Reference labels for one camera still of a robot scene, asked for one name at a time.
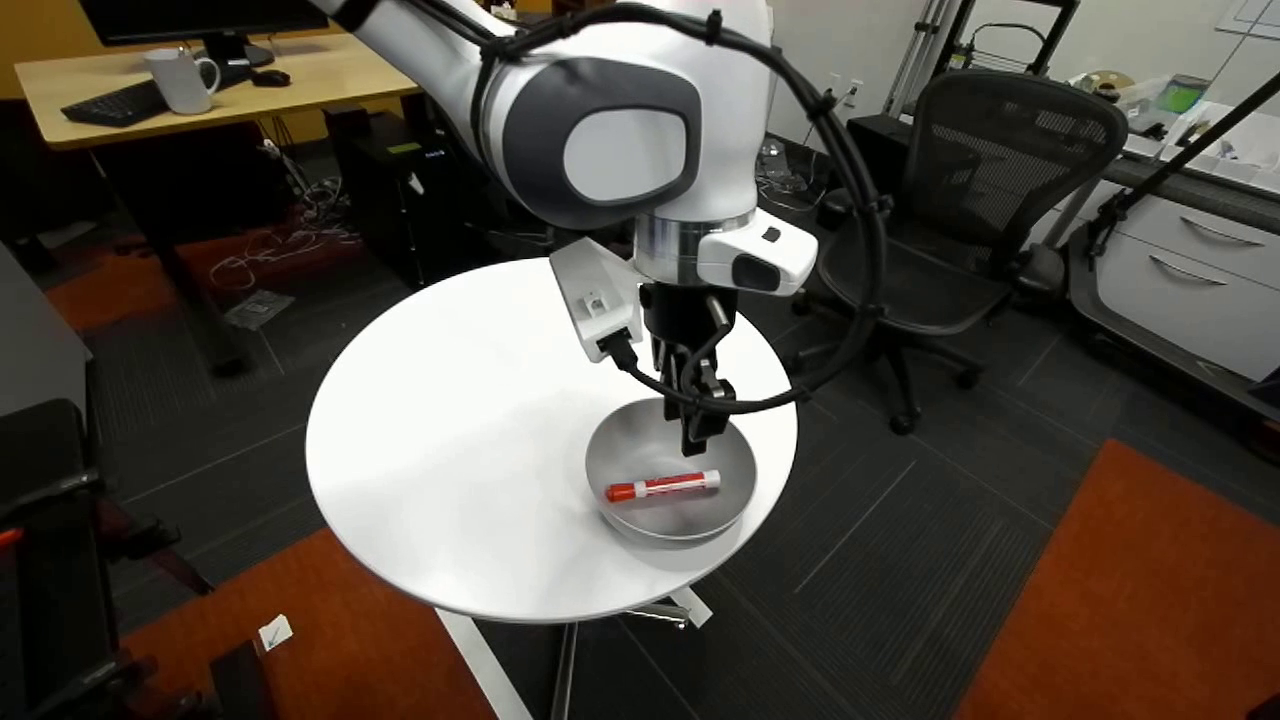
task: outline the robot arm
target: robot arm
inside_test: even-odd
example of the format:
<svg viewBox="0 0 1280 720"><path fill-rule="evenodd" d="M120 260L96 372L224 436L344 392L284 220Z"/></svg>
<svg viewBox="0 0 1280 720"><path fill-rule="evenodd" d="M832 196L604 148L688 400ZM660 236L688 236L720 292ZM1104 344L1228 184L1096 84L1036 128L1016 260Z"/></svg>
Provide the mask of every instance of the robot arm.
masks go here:
<svg viewBox="0 0 1280 720"><path fill-rule="evenodd" d="M768 68L652 24L608 24L484 76L480 44L424 12L436 4L492 36L512 28L472 0L316 0L408 72L504 188L556 228L636 224L636 272L792 296L816 240L756 208ZM764 0L644 0L768 44Z"/></svg>
<svg viewBox="0 0 1280 720"><path fill-rule="evenodd" d="M716 344L732 328L736 292L792 296L816 264L804 228L756 208L768 68L640 20L592 24L488 64L484 36L512 28L472 0L312 4L408 72L532 216L556 228L636 220L632 272L660 368L652 388L668 396L668 420L684 424L684 452L724 432L736 396L716 380ZM632 4L692 20L720 12L736 36L772 40L768 0ZM636 284L616 276L620 260L568 248L552 264L588 356L628 356L620 336Z"/></svg>

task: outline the desk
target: desk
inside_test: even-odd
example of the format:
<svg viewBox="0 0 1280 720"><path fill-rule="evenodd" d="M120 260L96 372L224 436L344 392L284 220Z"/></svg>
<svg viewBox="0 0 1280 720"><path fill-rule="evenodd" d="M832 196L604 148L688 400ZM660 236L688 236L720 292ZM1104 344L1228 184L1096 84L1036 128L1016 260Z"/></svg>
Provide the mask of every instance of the desk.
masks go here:
<svg viewBox="0 0 1280 720"><path fill-rule="evenodd" d="M68 104L104 96L124 84L148 80L140 52L108 52L108 56L72 56L72 60L40 60L16 64L16 80L32 104L40 136L48 148L96 148L96 144L128 144L144 136L172 136L196 132L216 124L240 124L256 116L296 112L296 108L324 108L324 104L352 104L376 96L412 96L416 84L372 56L356 36L292 36L272 44L280 72L292 76L288 88L252 88L236 84L216 96L212 112L204 116L152 116L132 128L100 128L100 124L72 124L64 116Z"/></svg>
<svg viewBox="0 0 1280 720"><path fill-rule="evenodd" d="M352 104L372 96L412 96L416 84L372 56L352 36L292 36L272 44L276 68L292 76L288 88L236 84L216 96L204 116L152 116L132 128L100 128L64 120L64 104L136 84L148 76L140 52L80 56L16 64L44 144L92 148L104 176L116 184L136 228L156 248L156 260L180 300L192 308L192 332L216 376L248 368L244 348L220 324L220 312L176 256L180 240L224 236L252 224L268 224L272 196L280 196L280 172L256 152L256 128L236 128L256 116Z"/></svg>
<svg viewBox="0 0 1280 720"><path fill-rule="evenodd" d="M720 344L720 372L740 396L788 388L748 320ZM500 624L616 616L736 556L796 460L796 408L736 416L756 452L744 516L704 544L620 536L584 456L596 424L644 396L584 360L548 260L492 264L408 296L344 348L308 420L312 492L360 564L436 608Z"/></svg>

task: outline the wooden desk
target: wooden desk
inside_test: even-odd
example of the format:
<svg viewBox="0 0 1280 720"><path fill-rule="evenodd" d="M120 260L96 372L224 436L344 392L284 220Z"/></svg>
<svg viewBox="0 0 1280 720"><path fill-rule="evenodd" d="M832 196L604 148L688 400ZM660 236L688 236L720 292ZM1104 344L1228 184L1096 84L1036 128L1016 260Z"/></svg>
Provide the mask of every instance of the wooden desk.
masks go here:
<svg viewBox="0 0 1280 720"><path fill-rule="evenodd" d="M384 64L348 32L288 36L268 48L276 52L272 68L292 76L288 88L236 84L228 92L216 92L212 112L200 112L200 116L164 112L132 128L72 124L64 108L76 100L148 80L144 52L16 64L16 76L24 84L24 96L40 124L44 144L96 152L104 176L116 184L116 196L128 204L136 228L156 248L164 276L172 280L180 300L192 308L196 344L216 376L244 372L248 352L228 336L228 328L220 324L220 312L212 308L204 288L192 280L192 272L176 256L180 240L200 240L192 236L192 224L188 224L192 216L172 212L164 200L156 200L160 196L156 188L188 188L188 196L208 196L208 204L216 208L216 200L232 192L232 184L216 184L208 192L192 188L192 168L204 168L208 152L216 148L208 136L236 132L232 124L248 124L260 116L324 108L324 104L360 104L376 96L404 100L416 92L416 84L404 72ZM200 140L192 144L164 140L180 132L200 132ZM248 168L260 160L260 152L244 152L248 148L244 140L232 140L228 148L236 148L240 156L236 152L216 152L216 156L224 164L232 164L232 156L236 164L244 164L244 176L236 172L240 196L272 196L268 188L248 188L252 176L264 176L260 168Z"/></svg>
<svg viewBox="0 0 1280 720"><path fill-rule="evenodd" d="M292 76L288 88L252 88L236 84L216 96L212 112L204 116L152 116L132 128L100 128L100 124L72 124L64 116L68 104L104 96L112 88L148 80L140 52L104 52L104 56L72 56L72 60L36 60L16 64L32 116L40 124L44 144L52 148L92 148L92 144L124 144L144 136L172 136L212 124L240 124L256 116L296 112L296 108L324 108L324 104L352 104L376 96L412 96L416 84L372 56L356 36L292 36L272 44L276 68Z"/></svg>

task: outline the floor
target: floor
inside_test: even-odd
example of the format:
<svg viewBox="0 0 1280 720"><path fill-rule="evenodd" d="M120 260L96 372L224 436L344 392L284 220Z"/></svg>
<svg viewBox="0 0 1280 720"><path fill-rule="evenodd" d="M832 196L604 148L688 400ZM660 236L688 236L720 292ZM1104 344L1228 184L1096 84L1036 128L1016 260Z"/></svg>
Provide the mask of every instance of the floor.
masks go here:
<svg viewBox="0 0 1280 720"><path fill-rule="evenodd" d="M236 380L204 372L184 316L92 332L112 492L180 528L212 580L316 532L300 456L308 400L400 296L372 260L308 284L284 316L240 332L256 368ZM776 348L836 332L784 304L744 312ZM888 432L868 372L816 392L800 408L788 496L696 588L716 620L700 632L588 624L576 716L948 716L1108 436L1280 524L1280 472L1220 428L1220 408L1084 340L1068 316L1004 312L968 344L988 360L976 392L920 364L916 436ZM188 600L144 564L116 568L112 584L124 628ZM544 716L560 628L480 632Z"/></svg>

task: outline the table leg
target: table leg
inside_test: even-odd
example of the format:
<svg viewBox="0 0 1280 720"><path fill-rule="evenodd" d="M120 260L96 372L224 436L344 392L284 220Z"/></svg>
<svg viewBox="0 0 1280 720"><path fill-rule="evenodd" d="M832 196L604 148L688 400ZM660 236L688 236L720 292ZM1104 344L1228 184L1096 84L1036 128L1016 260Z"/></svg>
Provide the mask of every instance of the table leg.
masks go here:
<svg viewBox="0 0 1280 720"><path fill-rule="evenodd" d="M676 624L676 628L704 628L712 620L712 608L692 592L676 588L668 600L640 604L628 616ZM572 716L572 680L576 680L576 648L580 648L580 624L560 628L560 660L556 660L556 688L552 688L552 720Z"/></svg>
<svg viewBox="0 0 1280 720"><path fill-rule="evenodd" d="M168 240L152 240L156 260L176 288L176 296L188 308L200 356L208 360L212 376L240 376L248 372L248 352L232 340L232 328L224 324L220 308L204 296L192 268L176 256Z"/></svg>
<svg viewBox="0 0 1280 720"><path fill-rule="evenodd" d="M276 160L260 152L256 124L96 148L96 164L132 224L148 236L172 292L192 316L208 368L216 376L244 372L248 352L236 344L192 268L176 256L176 244L236 236L288 216L288 184Z"/></svg>
<svg viewBox="0 0 1280 720"><path fill-rule="evenodd" d="M556 688L552 688L552 720L568 720L572 716L576 640L580 640L580 628L564 624L560 660L556 660Z"/></svg>

